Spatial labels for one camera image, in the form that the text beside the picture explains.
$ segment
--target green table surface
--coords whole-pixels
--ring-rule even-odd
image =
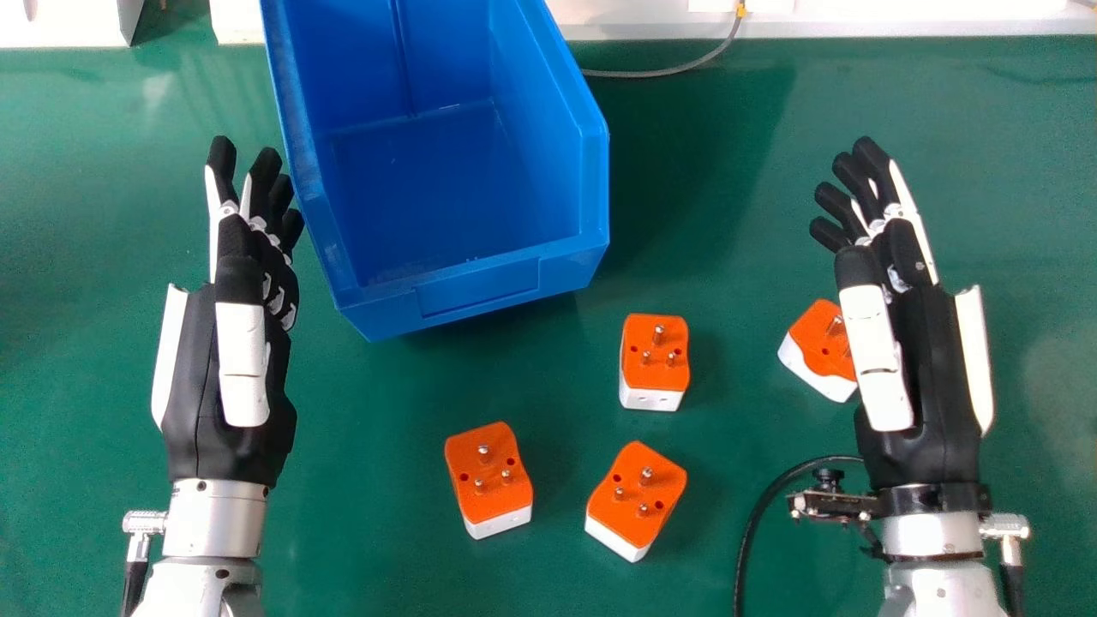
[[[704,44],[577,46],[656,66]],[[852,405],[776,358],[834,296],[807,237],[815,184],[862,134],[903,164],[953,290],[984,285],[998,401],[984,480],[1026,513],[1030,615],[1097,607],[1097,160],[1093,38],[750,41],[712,66],[591,83],[612,134],[612,244],[589,289],[367,344],[312,245],[287,390],[301,422],[272,494],[264,604],[291,615],[726,615],[735,547],[781,470],[852,451]],[[125,51],[0,54],[0,615],[111,615],[127,508],[162,508],[148,411],[169,281],[206,271],[201,166],[281,145],[263,51],[218,48],[200,13],[147,14]],[[630,312],[689,319],[677,414],[620,408]],[[533,523],[474,541],[446,436],[504,419]],[[583,531],[627,441],[689,471],[648,557]],[[861,472],[847,481],[863,489]],[[853,534],[764,519],[753,615],[864,616],[879,562]]]

